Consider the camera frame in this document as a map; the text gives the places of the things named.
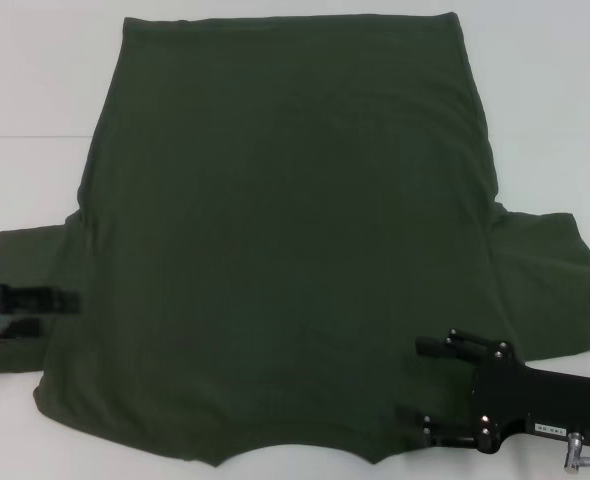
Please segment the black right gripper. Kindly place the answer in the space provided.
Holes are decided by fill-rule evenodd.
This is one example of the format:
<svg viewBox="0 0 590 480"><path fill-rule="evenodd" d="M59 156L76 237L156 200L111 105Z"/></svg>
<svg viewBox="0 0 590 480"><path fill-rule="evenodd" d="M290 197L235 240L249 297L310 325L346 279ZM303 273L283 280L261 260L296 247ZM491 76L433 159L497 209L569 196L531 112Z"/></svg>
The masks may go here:
<svg viewBox="0 0 590 480"><path fill-rule="evenodd" d="M443 339L415 338L420 356L458 360L476 368L470 426L425 415L425 447L473 447L494 454L510 436L528 434L590 447L590 378L531 368L513 346L460 329Z"/></svg>

